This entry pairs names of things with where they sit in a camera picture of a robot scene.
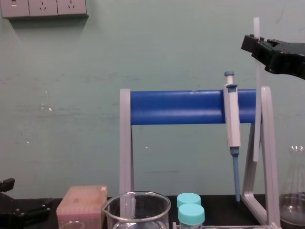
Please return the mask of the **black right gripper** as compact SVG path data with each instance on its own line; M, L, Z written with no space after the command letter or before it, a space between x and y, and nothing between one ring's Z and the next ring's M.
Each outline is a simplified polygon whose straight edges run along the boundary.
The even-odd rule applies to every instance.
M305 79L304 43L264 41L264 37L249 34L244 36L241 49L252 53L252 57L260 62L266 71Z

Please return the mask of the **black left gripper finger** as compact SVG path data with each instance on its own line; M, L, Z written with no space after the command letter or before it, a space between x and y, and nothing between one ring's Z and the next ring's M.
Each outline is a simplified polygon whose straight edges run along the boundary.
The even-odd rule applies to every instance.
M5 193L14 188L15 179L8 178L0 182L0 198L11 198Z
M0 198L0 228L23 229L48 219L53 205L52 198L37 200L34 205L22 205L11 197Z

